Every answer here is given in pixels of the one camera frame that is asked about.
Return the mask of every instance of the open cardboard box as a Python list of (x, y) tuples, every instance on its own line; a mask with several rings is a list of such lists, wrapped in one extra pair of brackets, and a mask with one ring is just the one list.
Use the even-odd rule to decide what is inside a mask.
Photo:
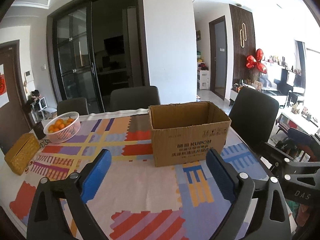
[(211, 102), (150, 106), (149, 116), (156, 167), (204, 160), (210, 148), (220, 154), (231, 124)]

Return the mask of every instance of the wood slat wall panel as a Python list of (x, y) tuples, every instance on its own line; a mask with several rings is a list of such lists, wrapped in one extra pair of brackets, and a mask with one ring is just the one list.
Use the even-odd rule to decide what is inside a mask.
[[(254, 23), (252, 12), (249, 12), (240, 7), (230, 6), (232, 31), (233, 31), (233, 51), (234, 51), (234, 64), (233, 64), (233, 84), (238, 83), (239, 80), (249, 78), (249, 73), (245, 67), (246, 59), (249, 55), (255, 56), (256, 51), (256, 38), (254, 34)], [(244, 42), (244, 48), (240, 45), (240, 30), (242, 24), (246, 25), (247, 41)]]

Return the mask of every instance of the white tile floor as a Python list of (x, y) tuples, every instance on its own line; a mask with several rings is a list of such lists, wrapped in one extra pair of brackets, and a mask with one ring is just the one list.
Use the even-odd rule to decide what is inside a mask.
[(217, 107), (222, 109), (226, 114), (230, 113), (232, 106), (229, 106), (229, 101), (222, 100), (215, 93), (210, 90), (198, 89), (197, 95), (200, 97), (201, 101), (210, 101), (214, 103)]

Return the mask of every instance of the brown door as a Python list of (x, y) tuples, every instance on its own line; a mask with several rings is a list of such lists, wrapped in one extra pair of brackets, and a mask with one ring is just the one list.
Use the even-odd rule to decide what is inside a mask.
[(15, 62), (12, 46), (0, 48), (0, 65), (3, 64), (5, 85), (9, 98), (9, 102), (0, 107), (0, 145), (4, 154), (22, 134), (30, 131), (19, 101), (14, 72), (17, 68)]

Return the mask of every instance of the pink plastic basket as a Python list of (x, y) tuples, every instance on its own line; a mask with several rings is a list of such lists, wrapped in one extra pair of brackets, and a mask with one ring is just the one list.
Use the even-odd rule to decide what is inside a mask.
[[(54, 132), (54, 133), (49, 133), (48, 127), (56, 122), (57, 119), (63, 119), (67, 120), (69, 118), (73, 118), (74, 122), (67, 126), (66, 128), (63, 128), (60, 131)], [(79, 121), (79, 113), (77, 112), (69, 112), (65, 113), (62, 115), (59, 115), (58, 117), (54, 118), (52, 121), (50, 121), (43, 129), (43, 132), (45, 135), (47, 135), (47, 138), (52, 142), (52, 143), (62, 143), (73, 136), (76, 135), (76, 133), (80, 130), (80, 121)]]

